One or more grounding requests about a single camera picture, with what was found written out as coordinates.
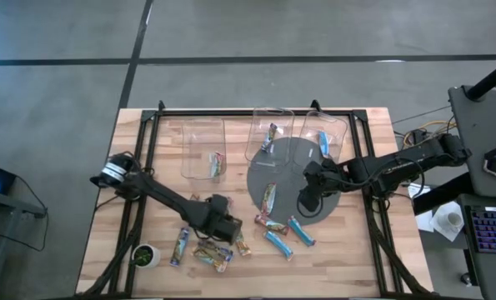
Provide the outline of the small plant in white pot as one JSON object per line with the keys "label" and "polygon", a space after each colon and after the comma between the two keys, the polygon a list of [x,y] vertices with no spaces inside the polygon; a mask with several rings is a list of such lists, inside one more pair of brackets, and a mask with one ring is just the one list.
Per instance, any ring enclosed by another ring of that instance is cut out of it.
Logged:
{"label": "small plant in white pot", "polygon": [[132,252],[131,264],[136,268],[154,268],[161,259],[160,251],[150,244],[140,244]]}

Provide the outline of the grey round mat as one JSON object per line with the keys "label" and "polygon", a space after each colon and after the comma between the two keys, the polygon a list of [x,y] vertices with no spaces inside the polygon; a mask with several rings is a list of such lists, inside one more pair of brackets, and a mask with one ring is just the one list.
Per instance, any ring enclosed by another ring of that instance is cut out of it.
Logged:
{"label": "grey round mat", "polygon": [[257,146],[249,156],[248,192],[257,208],[262,207],[267,185],[277,184],[270,214],[272,220],[286,223],[293,216],[302,225],[315,224],[327,218],[338,206],[339,192],[323,198],[313,212],[298,202],[300,191],[307,186],[303,176],[305,164],[321,161],[317,143],[298,137],[283,137],[275,140],[271,152]]}

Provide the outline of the grey side cart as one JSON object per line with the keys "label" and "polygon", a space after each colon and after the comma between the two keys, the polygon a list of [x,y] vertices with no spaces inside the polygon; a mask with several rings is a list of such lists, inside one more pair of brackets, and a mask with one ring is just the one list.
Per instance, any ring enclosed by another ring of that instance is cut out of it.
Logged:
{"label": "grey side cart", "polygon": [[0,207],[17,209],[21,213],[31,213],[36,218],[44,218],[47,215],[45,208],[2,194],[0,194]]}

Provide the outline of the white paper napkin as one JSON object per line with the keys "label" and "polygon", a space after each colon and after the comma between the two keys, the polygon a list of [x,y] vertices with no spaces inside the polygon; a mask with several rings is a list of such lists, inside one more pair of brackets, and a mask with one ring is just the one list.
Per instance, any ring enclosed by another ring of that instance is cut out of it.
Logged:
{"label": "white paper napkin", "polygon": [[434,227],[434,230],[442,234],[445,238],[447,238],[450,242],[453,242],[460,231],[463,228],[463,225],[460,228],[456,228],[455,230],[451,230],[450,228],[446,228],[443,225],[443,217],[445,214],[450,213],[450,212],[455,212],[459,214],[462,219],[463,219],[463,214],[461,207],[456,203],[456,202],[448,202],[444,205],[441,205],[436,212],[433,215],[433,219],[431,221],[431,224]]}

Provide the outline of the purple blue oatmeal granola bar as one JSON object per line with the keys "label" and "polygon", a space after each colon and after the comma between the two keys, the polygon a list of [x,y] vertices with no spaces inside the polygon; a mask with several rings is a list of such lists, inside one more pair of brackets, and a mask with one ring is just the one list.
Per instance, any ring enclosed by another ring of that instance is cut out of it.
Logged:
{"label": "purple blue oatmeal granola bar", "polygon": [[228,266],[227,257],[216,250],[196,247],[193,256],[202,263],[212,266],[217,273],[223,273]]}
{"label": "purple blue oatmeal granola bar", "polygon": [[198,241],[198,246],[205,248],[212,252],[215,252],[219,257],[224,259],[226,262],[230,262],[233,259],[233,251],[227,247],[222,247],[216,244],[214,241],[201,239]]}
{"label": "purple blue oatmeal granola bar", "polygon": [[270,150],[270,148],[272,147],[273,145],[273,140],[275,138],[275,135],[276,135],[276,132],[278,131],[278,126],[274,123],[270,123],[269,127],[268,127],[268,131],[266,133],[266,136],[263,140],[263,143],[261,145],[261,150],[264,151],[264,152],[268,152]]}
{"label": "purple blue oatmeal granola bar", "polygon": [[171,256],[169,264],[173,267],[179,267],[181,261],[183,260],[184,251],[186,249],[188,239],[189,239],[189,229],[187,227],[182,227],[176,239],[176,243],[173,249],[173,254]]}

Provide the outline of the white paper sheet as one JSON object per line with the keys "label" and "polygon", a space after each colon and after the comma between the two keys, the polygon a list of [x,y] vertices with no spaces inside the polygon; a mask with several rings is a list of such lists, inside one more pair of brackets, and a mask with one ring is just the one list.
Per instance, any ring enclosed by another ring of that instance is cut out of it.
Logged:
{"label": "white paper sheet", "polygon": [[433,219],[433,213],[431,210],[420,213],[419,215],[415,216],[415,221],[417,223],[418,229],[420,231],[425,231],[429,233],[434,232],[434,227],[431,224],[432,219]]}

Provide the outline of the red green granola bar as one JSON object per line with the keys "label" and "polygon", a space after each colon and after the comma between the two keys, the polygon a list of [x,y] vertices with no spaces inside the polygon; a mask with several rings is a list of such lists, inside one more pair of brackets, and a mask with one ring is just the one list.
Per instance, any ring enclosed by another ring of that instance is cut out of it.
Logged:
{"label": "red green granola bar", "polygon": [[249,246],[245,242],[245,239],[244,239],[242,232],[238,233],[236,240],[235,240],[235,245],[237,246],[238,252],[242,257],[246,257],[252,253],[251,249],[249,248]]}
{"label": "red green granola bar", "polygon": [[287,225],[284,225],[284,224],[279,223],[279,222],[275,222],[274,220],[270,219],[266,215],[256,215],[254,222],[259,224],[259,225],[262,225],[263,227],[265,227],[269,231],[279,233],[279,234],[282,234],[284,236],[286,236],[288,234],[288,231],[289,231],[289,227]]}
{"label": "red green granola bar", "polygon": [[225,163],[225,155],[220,152],[211,152],[209,154],[211,161],[210,176],[211,178],[220,177],[223,173],[223,166]]}
{"label": "red green granola bar", "polygon": [[271,182],[267,185],[261,203],[261,213],[263,215],[269,215],[272,212],[276,197],[276,191],[277,183]]}

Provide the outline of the white cup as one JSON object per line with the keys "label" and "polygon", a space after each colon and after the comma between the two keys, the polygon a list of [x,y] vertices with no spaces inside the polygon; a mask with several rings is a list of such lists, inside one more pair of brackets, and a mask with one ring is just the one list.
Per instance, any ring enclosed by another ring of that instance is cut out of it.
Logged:
{"label": "white cup", "polygon": [[443,225],[446,228],[455,230],[456,228],[460,228],[463,225],[463,219],[456,212],[449,212],[443,217]]}

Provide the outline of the clear plastic bin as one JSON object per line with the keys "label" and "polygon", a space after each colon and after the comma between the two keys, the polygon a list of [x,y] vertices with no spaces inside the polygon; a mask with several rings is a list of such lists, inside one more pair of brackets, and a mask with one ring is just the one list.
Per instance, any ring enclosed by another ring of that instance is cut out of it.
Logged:
{"label": "clear plastic bin", "polygon": [[309,112],[299,134],[294,162],[305,167],[310,162],[321,163],[324,160],[318,145],[318,132],[324,131],[329,140],[330,158],[328,159],[337,163],[347,130],[347,123],[339,118],[321,112]]}
{"label": "clear plastic bin", "polygon": [[[294,112],[285,108],[258,107],[253,110],[245,158],[253,169],[265,169],[279,172],[290,159]],[[261,145],[270,123],[278,126],[273,145],[268,152],[261,150]]]}
{"label": "clear plastic bin", "polygon": [[221,118],[192,118],[182,125],[183,177],[193,181],[219,182],[227,169],[227,159],[220,177],[211,178],[210,153],[219,152],[226,157],[225,125]]}

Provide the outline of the black pole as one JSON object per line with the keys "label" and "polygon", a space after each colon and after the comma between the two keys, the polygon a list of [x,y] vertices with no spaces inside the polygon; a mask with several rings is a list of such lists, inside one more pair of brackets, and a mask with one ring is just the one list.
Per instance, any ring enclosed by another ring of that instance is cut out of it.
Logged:
{"label": "black pole", "polygon": [[472,87],[465,87],[464,93],[470,101],[482,102],[482,97],[496,87],[496,69]]}

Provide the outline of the blue orange-ended granola bar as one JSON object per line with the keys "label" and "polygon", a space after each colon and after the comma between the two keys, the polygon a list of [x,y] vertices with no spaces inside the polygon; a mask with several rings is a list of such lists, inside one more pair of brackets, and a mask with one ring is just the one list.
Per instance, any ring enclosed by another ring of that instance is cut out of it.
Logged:
{"label": "blue orange-ended granola bar", "polygon": [[319,131],[318,132],[318,145],[319,149],[321,152],[321,155],[324,158],[330,158],[329,154],[329,140],[328,140],[328,135],[324,131]]}
{"label": "blue orange-ended granola bar", "polygon": [[317,241],[302,228],[301,224],[294,216],[291,216],[288,219],[288,226],[307,247],[312,247],[316,244]]}
{"label": "blue orange-ended granola bar", "polygon": [[263,236],[284,255],[287,261],[293,258],[293,250],[276,233],[266,231]]}

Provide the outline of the black support beam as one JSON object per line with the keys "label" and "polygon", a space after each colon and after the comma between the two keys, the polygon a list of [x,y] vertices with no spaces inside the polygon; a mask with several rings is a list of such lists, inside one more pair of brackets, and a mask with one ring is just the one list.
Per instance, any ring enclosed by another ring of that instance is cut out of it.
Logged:
{"label": "black support beam", "polygon": [[432,188],[429,192],[413,200],[414,215],[419,215],[436,207],[449,203],[460,194],[472,194],[473,184],[468,172],[453,178],[443,185]]}

